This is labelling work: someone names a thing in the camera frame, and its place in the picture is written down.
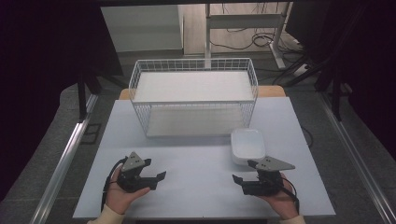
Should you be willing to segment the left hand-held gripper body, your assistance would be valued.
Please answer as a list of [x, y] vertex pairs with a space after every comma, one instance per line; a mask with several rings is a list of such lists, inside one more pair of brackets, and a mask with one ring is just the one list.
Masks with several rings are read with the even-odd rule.
[[140, 174], [147, 167], [144, 160], [136, 152], [132, 152], [121, 166], [117, 180], [118, 185], [126, 192], [133, 193], [140, 189], [150, 188], [155, 190], [158, 181], [156, 177], [142, 177]]

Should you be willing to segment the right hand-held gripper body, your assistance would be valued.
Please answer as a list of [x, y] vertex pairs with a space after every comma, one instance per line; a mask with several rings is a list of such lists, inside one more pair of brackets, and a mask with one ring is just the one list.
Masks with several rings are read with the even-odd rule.
[[258, 161], [254, 168], [258, 173], [257, 181], [244, 181], [242, 190], [245, 195], [273, 196], [278, 194], [284, 187], [280, 172], [293, 170], [294, 165], [266, 156]]

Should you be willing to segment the person's left hand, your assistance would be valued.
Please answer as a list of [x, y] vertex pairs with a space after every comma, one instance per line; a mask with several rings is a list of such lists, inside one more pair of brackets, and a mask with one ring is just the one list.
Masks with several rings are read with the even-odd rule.
[[113, 176], [110, 179], [106, 193], [106, 206], [115, 213], [124, 215], [134, 201], [150, 192], [150, 188], [144, 188], [133, 193], [128, 193], [124, 191], [117, 183], [119, 174], [120, 167], [115, 170]]

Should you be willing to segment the person's right hand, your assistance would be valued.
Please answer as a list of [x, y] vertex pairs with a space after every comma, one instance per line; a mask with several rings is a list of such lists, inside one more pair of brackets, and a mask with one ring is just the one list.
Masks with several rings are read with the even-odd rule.
[[273, 196], [261, 196], [271, 208], [280, 216], [281, 220], [288, 220], [299, 216], [294, 200], [288, 193], [280, 191]]

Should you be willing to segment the white rectangular box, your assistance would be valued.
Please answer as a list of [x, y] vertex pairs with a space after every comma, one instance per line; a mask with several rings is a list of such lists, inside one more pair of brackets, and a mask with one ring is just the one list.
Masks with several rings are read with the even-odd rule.
[[260, 161], [266, 154], [262, 133], [253, 129], [235, 129], [231, 133], [233, 162], [247, 165], [248, 160]]

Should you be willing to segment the wooden table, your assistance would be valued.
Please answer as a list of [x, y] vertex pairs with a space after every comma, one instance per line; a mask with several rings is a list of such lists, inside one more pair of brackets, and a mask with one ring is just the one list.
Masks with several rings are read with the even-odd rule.
[[[284, 89], [280, 86], [259, 86], [258, 87], [259, 97], [286, 97]], [[120, 92], [120, 100], [129, 100], [129, 90], [124, 89]]]

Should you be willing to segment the black stand leg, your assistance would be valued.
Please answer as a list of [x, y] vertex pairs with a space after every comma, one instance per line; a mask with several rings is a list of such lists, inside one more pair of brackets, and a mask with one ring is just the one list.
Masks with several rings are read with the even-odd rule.
[[332, 80], [332, 113], [338, 121], [341, 121], [340, 115], [340, 97], [341, 97], [341, 74], [335, 70]]
[[78, 75], [79, 123], [81, 123], [88, 115], [85, 88], [88, 88], [92, 94], [99, 94], [102, 90], [102, 86], [99, 83], [97, 74], [93, 71], [81, 72]]

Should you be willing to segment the white power strip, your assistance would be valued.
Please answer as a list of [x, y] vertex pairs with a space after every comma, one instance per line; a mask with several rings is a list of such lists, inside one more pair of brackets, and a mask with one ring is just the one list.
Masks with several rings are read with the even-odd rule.
[[304, 63], [303, 65], [301, 65], [294, 73], [293, 75], [295, 77], [300, 76], [301, 74], [303, 74], [304, 72], [306, 72], [309, 69], [309, 65]]

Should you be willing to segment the dark curtain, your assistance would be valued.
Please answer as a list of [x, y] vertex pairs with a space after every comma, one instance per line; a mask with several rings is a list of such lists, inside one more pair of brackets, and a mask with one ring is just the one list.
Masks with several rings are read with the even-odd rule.
[[326, 63], [316, 88], [347, 84], [349, 103], [396, 160], [396, 0], [295, 0], [286, 31]]
[[120, 76], [101, 7], [80, 0], [0, 0], [0, 202], [47, 132], [62, 91]]

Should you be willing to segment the white cabinet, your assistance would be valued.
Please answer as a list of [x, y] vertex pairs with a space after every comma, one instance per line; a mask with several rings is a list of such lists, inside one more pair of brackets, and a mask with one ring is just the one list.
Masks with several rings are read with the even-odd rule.
[[178, 6], [102, 7], [116, 52], [182, 49]]

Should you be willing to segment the black floor frame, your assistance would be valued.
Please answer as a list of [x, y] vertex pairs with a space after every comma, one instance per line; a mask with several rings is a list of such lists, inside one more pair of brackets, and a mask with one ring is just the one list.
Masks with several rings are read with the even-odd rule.
[[99, 137], [101, 127], [102, 127], [101, 123], [89, 124], [83, 134], [81, 144], [94, 145]]

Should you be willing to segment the metal floor rail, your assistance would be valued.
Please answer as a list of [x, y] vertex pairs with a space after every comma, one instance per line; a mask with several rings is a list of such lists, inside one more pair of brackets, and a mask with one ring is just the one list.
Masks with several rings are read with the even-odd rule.
[[82, 139], [82, 136], [89, 124], [92, 116], [92, 111], [96, 105], [98, 96], [91, 94], [88, 98], [88, 102], [84, 105], [87, 107], [87, 115], [82, 121], [79, 121], [71, 133], [71, 136], [64, 148], [61, 158], [52, 173], [49, 183], [36, 207], [36, 210], [29, 221], [29, 224], [45, 224], [52, 206], [55, 203], [57, 195], [62, 187], [68, 169], [75, 157], [78, 146]]
[[331, 100], [326, 93], [320, 93], [318, 96], [332, 126], [335, 129], [335, 132], [338, 134], [340, 141], [346, 150], [346, 154], [360, 176], [361, 182], [366, 188], [384, 224], [396, 224], [395, 210], [391, 207], [384, 191], [381, 189], [372, 172], [369, 170], [369, 167], [363, 160], [363, 157], [359, 153], [358, 148], [347, 132], [343, 122], [340, 121], [332, 112]]

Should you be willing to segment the white desk frame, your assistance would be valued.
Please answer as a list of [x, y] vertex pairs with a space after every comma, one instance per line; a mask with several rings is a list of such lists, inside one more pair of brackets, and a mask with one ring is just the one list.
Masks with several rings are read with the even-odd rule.
[[290, 2], [286, 2], [282, 10], [275, 14], [217, 15], [211, 14], [210, 4], [205, 4], [205, 58], [211, 58], [210, 34], [213, 29], [272, 28], [275, 30], [275, 35], [269, 43], [269, 48], [277, 68], [285, 70], [286, 65], [280, 53], [279, 40], [288, 16], [289, 7]]

